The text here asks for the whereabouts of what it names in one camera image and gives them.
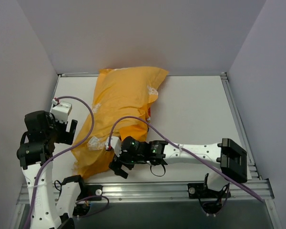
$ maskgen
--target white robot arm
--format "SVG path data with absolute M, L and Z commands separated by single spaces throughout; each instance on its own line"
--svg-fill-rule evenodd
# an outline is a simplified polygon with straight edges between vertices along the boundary
M 68 115 L 72 105 L 53 100 L 50 113 L 36 111 L 25 115 L 28 131 L 22 136 L 17 157 L 28 186 L 30 202 L 34 182 L 42 164 L 49 160 L 55 149 L 54 143 L 71 145 L 77 121 L 72 120 L 70 131 L 66 131 Z M 31 215 L 32 229 L 63 229 L 74 225 L 72 214 L 76 200 L 83 189 L 81 176 L 65 178 L 57 205 L 54 201 L 52 182 L 53 162 L 42 171 L 38 180 L 34 209 Z
M 200 159 L 208 161 L 233 180 L 239 183 L 247 181 L 246 151 L 231 139 L 224 138 L 221 143 L 211 145 L 175 144 L 178 148 L 165 141 L 146 143 L 136 141 L 132 137 L 127 137 L 124 141 L 121 141 L 118 137 L 112 136 L 111 148 L 114 150 L 115 157 L 109 168 L 116 175 L 127 178 L 128 174 L 121 169 L 122 165 L 131 170 L 135 164 L 149 164 L 150 166 L 165 166 L 175 163 L 200 164 L 200 161 L 182 150 L 182 148 L 185 148 L 196 154 Z M 107 150 L 111 150 L 109 138 L 105 145 Z M 227 180 L 214 171 L 207 175 L 206 184 L 210 190 L 220 191 L 228 183 Z

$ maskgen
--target bolt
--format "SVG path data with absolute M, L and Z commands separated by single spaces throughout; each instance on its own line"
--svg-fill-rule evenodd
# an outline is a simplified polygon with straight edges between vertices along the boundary
M 194 187 L 190 187 L 189 188 L 189 193 L 190 194 L 194 194 L 195 193 L 195 188 Z
M 100 196 L 101 194 L 102 194 L 102 190 L 97 189 L 97 190 L 95 191 L 95 195 L 96 195 L 96 196 Z

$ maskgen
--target white wall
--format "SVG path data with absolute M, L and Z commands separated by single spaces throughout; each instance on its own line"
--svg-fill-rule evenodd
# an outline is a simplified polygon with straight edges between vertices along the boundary
M 286 0 L 267 0 L 229 79 L 255 162 L 286 228 Z
M 265 0 L 18 0 L 58 73 L 226 72 Z
M 16 158 L 24 115 L 49 108 L 57 80 L 16 0 L 0 0 L 0 229 L 9 226 L 23 175 Z

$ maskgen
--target purple cable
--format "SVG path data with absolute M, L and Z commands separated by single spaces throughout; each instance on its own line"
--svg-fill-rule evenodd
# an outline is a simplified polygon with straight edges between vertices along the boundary
M 43 169 L 44 169 L 52 160 L 54 160 L 54 159 L 57 158 L 58 156 L 60 156 L 60 155 L 62 155 L 62 154 L 64 154 L 64 153 L 66 153 L 66 152 L 68 152 L 68 151 L 70 151 L 70 150 L 72 150 L 72 149 L 78 147 L 79 145 L 81 145 L 84 141 L 87 140 L 87 138 L 90 136 L 90 134 L 91 134 L 91 132 L 92 132 L 92 130 L 93 130 L 93 126 L 94 126 L 94 116 L 93 116 L 93 112 L 92 112 L 90 106 L 89 106 L 85 101 L 83 101 L 83 100 L 80 99 L 80 98 L 77 98 L 77 97 L 74 97 L 74 96 L 69 96 L 69 95 L 67 95 L 67 96 L 61 96 L 61 97 L 56 98 L 57 101 L 59 101 L 60 99 L 75 99 L 75 100 L 77 100 L 77 101 L 80 101 L 82 104 L 84 104 L 84 105 L 88 108 L 88 110 L 89 110 L 89 112 L 90 112 L 90 115 L 91 115 L 91 118 L 92 118 L 92 125 L 91 125 L 91 128 L 90 128 L 90 130 L 89 130 L 87 136 L 86 136 L 82 141 L 80 141 L 79 143 L 77 143 L 77 144 L 74 145 L 74 146 L 71 146 L 71 147 L 69 147 L 69 148 L 67 148 L 67 149 L 65 149 L 65 150 L 62 150 L 60 153 L 54 155 L 54 156 L 51 157 L 49 160 L 47 160 L 47 161 L 40 167 L 40 169 L 39 169 L 39 171 L 38 171 L 38 173 L 37 173 L 37 175 L 36 175 L 35 182 L 34 182 L 32 200 L 31 200 L 31 203 L 30 203 L 30 210 L 29 210 L 28 217 L 27 217 L 27 219 L 26 219 L 26 221 L 25 221 L 25 224 L 24 224 L 24 228 L 25 228 L 25 229 L 30 228 L 31 215 L 32 215 L 32 212 L 33 212 L 33 209 L 34 209 L 35 198 L 36 198 L 36 191 L 37 191 L 37 187 L 36 187 L 36 186 L 38 185 L 38 181 L 39 181 L 39 178 L 40 178 L 40 176 L 41 176 L 41 172 L 43 171 Z
M 103 207 L 103 208 L 101 208 L 100 210 L 95 211 L 95 212 L 93 212 L 93 213 L 90 213 L 90 214 L 88 213 L 87 215 L 80 216 L 79 218 L 89 217 L 89 216 L 92 216 L 92 215 L 95 215 L 95 214 L 97 214 L 97 213 L 100 213 L 100 212 L 104 211 L 104 210 L 105 210 L 106 208 L 108 208 L 108 206 L 109 206 L 109 199 L 108 199 L 107 197 L 105 197 L 105 196 L 89 196 L 89 197 L 85 197 L 85 198 L 83 198 L 83 199 L 80 199 L 80 200 L 76 201 L 75 203 L 78 204 L 78 203 L 80 203 L 80 202 L 82 202 L 82 201 L 85 201 L 85 200 L 88 200 L 88 199 L 91 199 L 91 198 L 100 198 L 100 197 L 107 200 L 107 204 L 105 205 L 105 207 Z
M 120 119 L 118 119 L 112 126 L 112 129 L 110 131 L 110 135 L 109 135 L 109 142 L 108 145 L 110 145 L 111 143 L 111 137 L 113 134 L 113 130 L 115 128 L 115 126 L 123 119 L 125 118 L 133 118 L 133 119 L 137 119 L 140 120 L 144 123 L 146 123 L 151 129 L 153 129 L 161 138 L 163 138 L 165 141 L 167 141 L 169 144 L 171 144 L 172 146 L 179 148 L 178 145 L 176 145 L 175 143 L 171 142 L 169 139 L 167 139 L 165 136 L 163 136 L 155 127 L 153 127 L 151 124 L 149 124 L 147 121 L 135 117 L 135 116 L 125 116 L 122 117 Z M 256 198 L 257 200 L 264 202 L 263 199 L 257 194 L 255 193 L 252 189 L 248 188 L 247 186 L 243 185 L 243 184 L 239 184 L 236 181 L 232 180 L 230 177 L 228 177 L 227 175 L 223 174 L 221 171 L 219 171 L 217 168 L 213 167 L 211 164 L 209 164 L 208 162 L 200 159 L 198 156 L 196 156 L 196 154 L 192 153 L 191 151 L 189 151 L 188 149 L 185 148 L 181 148 L 183 151 L 187 152 L 188 154 L 192 155 L 196 160 L 198 160 L 199 162 L 201 162 L 202 164 L 206 165 L 207 167 L 209 167 L 211 170 L 213 170 L 214 172 L 218 173 L 219 175 L 223 176 L 226 180 L 230 181 L 232 184 L 236 185 L 237 187 L 239 187 L 240 189 L 242 189 L 243 191 L 245 191 L 246 193 L 250 194 L 251 196 L 253 196 L 254 198 Z

